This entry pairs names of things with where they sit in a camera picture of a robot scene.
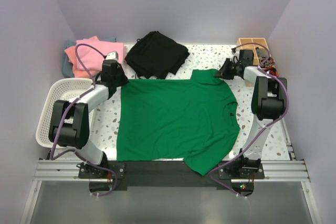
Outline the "green t shirt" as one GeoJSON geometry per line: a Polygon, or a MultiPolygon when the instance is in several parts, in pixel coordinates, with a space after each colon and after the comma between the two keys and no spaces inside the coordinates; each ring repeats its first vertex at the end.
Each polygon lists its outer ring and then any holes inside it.
{"type": "Polygon", "coordinates": [[[189,79],[133,79],[121,88],[118,161],[181,158],[206,175],[234,147],[237,101],[216,70],[189,79]]]}

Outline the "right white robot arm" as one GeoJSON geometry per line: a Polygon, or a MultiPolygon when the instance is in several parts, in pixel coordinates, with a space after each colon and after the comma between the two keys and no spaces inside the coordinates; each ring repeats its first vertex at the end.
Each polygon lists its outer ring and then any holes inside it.
{"type": "Polygon", "coordinates": [[[251,59],[253,55],[252,50],[242,49],[239,51],[239,59],[227,58],[215,74],[215,77],[224,80],[233,80],[239,76],[254,83],[250,106],[254,117],[248,138],[239,154],[221,166],[234,169],[239,178],[246,178],[259,168],[271,128],[288,111],[287,79],[278,78],[264,71],[261,66],[254,66],[251,59]]]}

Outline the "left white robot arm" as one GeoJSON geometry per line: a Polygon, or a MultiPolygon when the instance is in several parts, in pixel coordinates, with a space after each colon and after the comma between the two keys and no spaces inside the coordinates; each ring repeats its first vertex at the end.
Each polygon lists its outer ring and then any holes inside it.
{"type": "Polygon", "coordinates": [[[90,165],[90,171],[97,178],[108,174],[106,154],[90,140],[89,114],[101,103],[109,100],[118,87],[128,83],[128,79],[116,60],[104,60],[100,81],[73,101],[57,100],[49,128],[49,140],[53,142],[50,159],[73,152],[90,165]]]}

